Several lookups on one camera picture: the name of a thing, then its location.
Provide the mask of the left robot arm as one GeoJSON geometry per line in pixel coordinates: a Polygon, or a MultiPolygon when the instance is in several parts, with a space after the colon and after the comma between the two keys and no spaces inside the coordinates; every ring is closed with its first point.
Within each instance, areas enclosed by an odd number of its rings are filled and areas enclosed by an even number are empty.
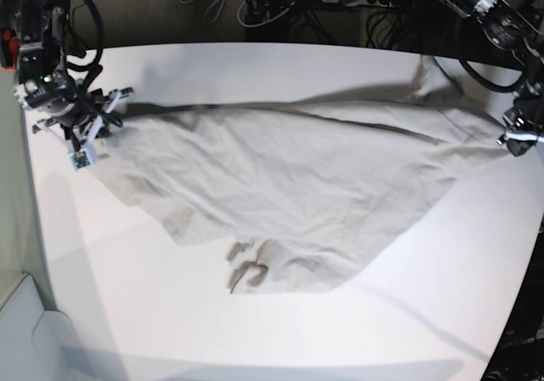
{"type": "Polygon", "coordinates": [[[522,66],[519,78],[500,85],[480,75],[460,56],[466,73],[482,87],[514,94],[513,106],[503,115],[505,128],[498,144],[522,156],[543,142],[543,14],[527,0],[437,0],[461,20],[476,20],[487,40],[511,54],[522,66]]]}

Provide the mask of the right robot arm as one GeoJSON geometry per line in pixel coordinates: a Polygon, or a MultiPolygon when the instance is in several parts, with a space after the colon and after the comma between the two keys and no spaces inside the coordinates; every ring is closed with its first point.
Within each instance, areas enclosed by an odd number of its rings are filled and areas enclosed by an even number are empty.
{"type": "Polygon", "coordinates": [[[110,126],[121,127],[113,98],[90,86],[102,72],[105,27],[93,0],[81,0],[96,29],[93,60],[78,65],[69,60],[68,45],[79,40],[70,23],[71,0],[16,0],[14,28],[18,43],[14,62],[14,97],[26,111],[41,111],[46,118],[35,123],[33,133],[60,127],[61,142],[79,151],[95,137],[106,137],[110,126]]]}

